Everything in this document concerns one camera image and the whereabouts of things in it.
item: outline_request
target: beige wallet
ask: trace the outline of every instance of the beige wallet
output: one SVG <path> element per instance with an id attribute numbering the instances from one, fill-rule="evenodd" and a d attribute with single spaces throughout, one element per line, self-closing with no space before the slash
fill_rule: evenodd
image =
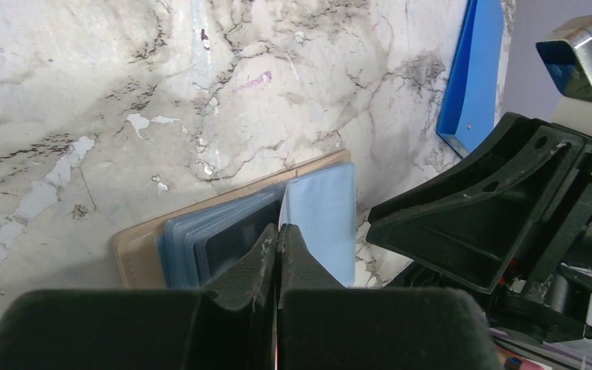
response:
<path id="1" fill-rule="evenodd" d="M 241 197 L 246 197 L 270 185 L 299 177 L 336 163 L 349 162 L 351 154 L 345 149 L 327 156 L 302 163 L 291 170 L 275 173 L 250 185 L 204 200 L 200 203 L 176 210 L 147 222 L 120 231 L 112 238 L 116 263 L 119 267 L 123 287 L 139 289 L 166 288 L 160 256 L 155 239 L 162 234 L 164 222 L 197 210 L 216 206 Z"/>

